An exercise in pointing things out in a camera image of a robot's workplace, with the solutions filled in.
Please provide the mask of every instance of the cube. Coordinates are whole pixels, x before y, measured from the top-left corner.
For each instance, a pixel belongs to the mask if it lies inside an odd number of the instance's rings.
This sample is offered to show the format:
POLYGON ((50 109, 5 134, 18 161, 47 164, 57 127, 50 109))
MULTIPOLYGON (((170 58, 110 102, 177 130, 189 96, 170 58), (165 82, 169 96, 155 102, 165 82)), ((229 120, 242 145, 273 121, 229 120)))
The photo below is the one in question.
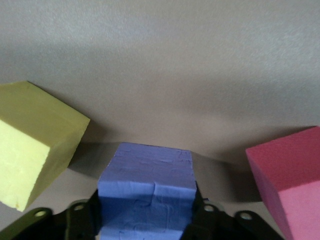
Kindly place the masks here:
POLYGON ((27 81, 0 85, 0 201, 27 208, 67 168, 89 121, 27 81))
POLYGON ((196 194, 191 152, 121 143, 98 181, 101 240, 178 240, 196 194))
POLYGON ((320 127, 246 150, 261 198, 288 240, 319 240, 320 127))

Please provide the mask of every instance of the yellow cube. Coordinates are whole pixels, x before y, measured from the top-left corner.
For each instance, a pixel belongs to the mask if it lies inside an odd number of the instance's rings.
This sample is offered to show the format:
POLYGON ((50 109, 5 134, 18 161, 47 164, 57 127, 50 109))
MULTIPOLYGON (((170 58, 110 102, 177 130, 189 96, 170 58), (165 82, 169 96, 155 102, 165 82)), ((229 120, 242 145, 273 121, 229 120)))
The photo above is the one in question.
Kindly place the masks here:
POLYGON ((27 81, 0 85, 0 201, 25 210, 68 167, 89 121, 27 81))

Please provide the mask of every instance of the screw hole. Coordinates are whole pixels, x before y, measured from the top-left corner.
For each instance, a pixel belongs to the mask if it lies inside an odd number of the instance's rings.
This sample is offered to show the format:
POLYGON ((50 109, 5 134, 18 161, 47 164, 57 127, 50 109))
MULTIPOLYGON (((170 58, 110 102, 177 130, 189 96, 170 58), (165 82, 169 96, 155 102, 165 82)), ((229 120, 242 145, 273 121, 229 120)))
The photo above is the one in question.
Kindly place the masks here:
POLYGON ((41 210, 41 211, 36 212, 34 214, 34 216, 38 218, 38 217, 42 217, 42 216, 44 216, 46 214, 47 214, 46 211, 41 210))
POLYGON ((249 214, 249 213, 246 213, 246 212, 242 212, 240 214, 240 217, 244 220, 252 220, 252 216, 249 214))
POLYGON ((210 206, 210 205, 205 205, 204 210, 207 212, 214 212, 215 211, 214 207, 210 206))
POLYGON ((85 207, 85 206, 84 206, 83 204, 79 204, 79 205, 75 206, 73 210, 79 211, 79 210, 84 209, 84 207, 85 207))

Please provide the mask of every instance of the pink foam block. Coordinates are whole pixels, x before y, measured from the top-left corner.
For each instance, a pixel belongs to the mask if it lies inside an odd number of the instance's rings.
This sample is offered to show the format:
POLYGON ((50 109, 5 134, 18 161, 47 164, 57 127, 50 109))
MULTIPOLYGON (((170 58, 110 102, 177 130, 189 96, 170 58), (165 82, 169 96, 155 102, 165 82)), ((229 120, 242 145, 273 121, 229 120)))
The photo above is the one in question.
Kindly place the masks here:
POLYGON ((261 198, 287 240, 320 240, 320 127, 248 148, 261 198))

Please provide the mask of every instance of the blue cube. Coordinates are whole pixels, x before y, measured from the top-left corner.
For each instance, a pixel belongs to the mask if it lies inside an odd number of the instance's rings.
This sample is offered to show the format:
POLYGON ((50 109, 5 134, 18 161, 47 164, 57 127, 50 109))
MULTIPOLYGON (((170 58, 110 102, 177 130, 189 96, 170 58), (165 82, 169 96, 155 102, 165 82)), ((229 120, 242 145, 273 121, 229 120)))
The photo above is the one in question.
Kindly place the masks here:
POLYGON ((190 151, 121 143, 98 181, 101 240, 178 240, 196 190, 190 151))

